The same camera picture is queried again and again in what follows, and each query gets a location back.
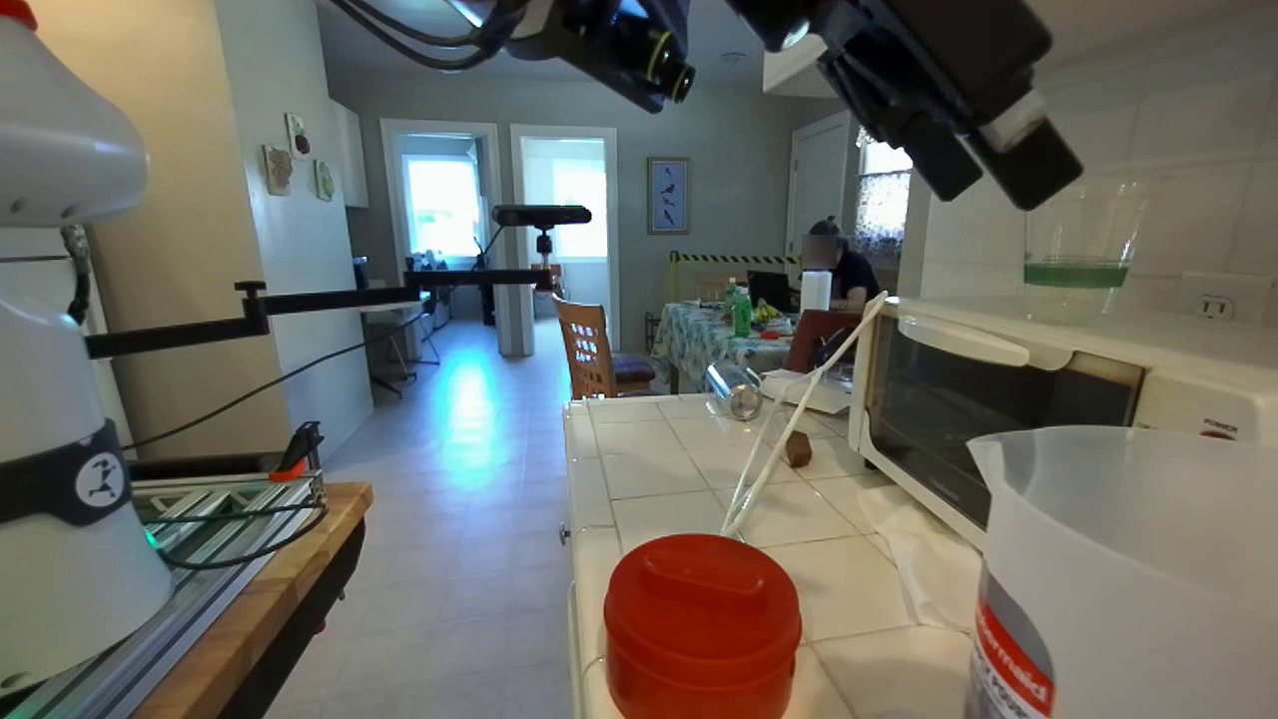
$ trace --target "wooden shelf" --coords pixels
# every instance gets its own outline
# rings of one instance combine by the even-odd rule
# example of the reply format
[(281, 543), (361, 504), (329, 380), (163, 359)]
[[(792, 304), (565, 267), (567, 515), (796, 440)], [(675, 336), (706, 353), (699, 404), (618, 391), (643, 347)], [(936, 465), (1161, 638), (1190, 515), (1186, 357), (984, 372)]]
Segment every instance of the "wooden shelf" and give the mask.
[(344, 573), (344, 551), (361, 551), (364, 512), (373, 509), (368, 484), (329, 484), (329, 515), (282, 548), (235, 605), (196, 638), (196, 649), (168, 670), (168, 680), (144, 698), (141, 719), (217, 719), (235, 706), (246, 684), (268, 669), (265, 661), (281, 645), (306, 645), (292, 629), (301, 613), (312, 613), (316, 589), (333, 573)]

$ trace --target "white table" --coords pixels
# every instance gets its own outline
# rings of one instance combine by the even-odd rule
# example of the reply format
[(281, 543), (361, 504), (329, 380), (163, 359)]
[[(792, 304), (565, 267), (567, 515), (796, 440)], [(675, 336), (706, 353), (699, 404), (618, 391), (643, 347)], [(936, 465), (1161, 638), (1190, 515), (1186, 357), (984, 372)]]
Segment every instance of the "white table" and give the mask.
[[(617, 719), (605, 676), (610, 569), (655, 536), (715, 531), (759, 428), (715, 420), (706, 395), (573, 404), (565, 423), (575, 716)], [(973, 551), (870, 475), (846, 447), (842, 420), (807, 417), (803, 433), (812, 468), (778, 465), (740, 531), (799, 589), (803, 649), (788, 719), (960, 719)], [(909, 548), (929, 557), (929, 581), (941, 577), (936, 608), (952, 590), (952, 617), (925, 613), (909, 590)]]

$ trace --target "white appliance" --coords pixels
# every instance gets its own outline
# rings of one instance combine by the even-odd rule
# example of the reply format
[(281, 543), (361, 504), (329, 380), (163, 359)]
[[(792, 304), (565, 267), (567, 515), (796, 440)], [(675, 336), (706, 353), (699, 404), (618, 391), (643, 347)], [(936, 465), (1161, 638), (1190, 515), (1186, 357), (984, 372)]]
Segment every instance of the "white appliance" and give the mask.
[(119, 440), (31, 239), (131, 210), (131, 123), (0, 0), (0, 697), (61, 676), (148, 624), (171, 577), (127, 504)]
[(1118, 423), (1278, 445), (1278, 334), (1142, 318), (1035, 326), (1019, 304), (895, 299), (856, 359), (850, 447), (984, 548), (989, 493), (968, 440)]

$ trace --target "person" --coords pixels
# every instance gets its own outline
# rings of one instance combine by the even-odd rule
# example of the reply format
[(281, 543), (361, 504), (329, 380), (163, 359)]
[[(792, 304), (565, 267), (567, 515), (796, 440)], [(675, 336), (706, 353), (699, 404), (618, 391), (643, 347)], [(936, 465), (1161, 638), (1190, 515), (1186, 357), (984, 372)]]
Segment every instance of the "person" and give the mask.
[(830, 272), (830, 312), (834, 318), (860, 318), (863, 304), (883, 291), (876, 267), (860, 251), (850, 251), (850, 243), (842, 239), (834, 218), (812, 224), (803, 267)]

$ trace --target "tiled floor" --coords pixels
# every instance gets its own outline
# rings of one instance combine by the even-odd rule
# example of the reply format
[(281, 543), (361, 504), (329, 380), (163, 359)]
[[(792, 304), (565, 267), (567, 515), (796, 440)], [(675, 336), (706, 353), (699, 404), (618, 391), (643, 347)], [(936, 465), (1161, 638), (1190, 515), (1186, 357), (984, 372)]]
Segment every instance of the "tiled floor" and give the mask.
[(377, 509), (349, 601), (281, 693), (274, 719), (567, 719), (567, 404), (559, 328), (506, 365), (450, 326), (440, 367), (380, 395), (333, 481)]

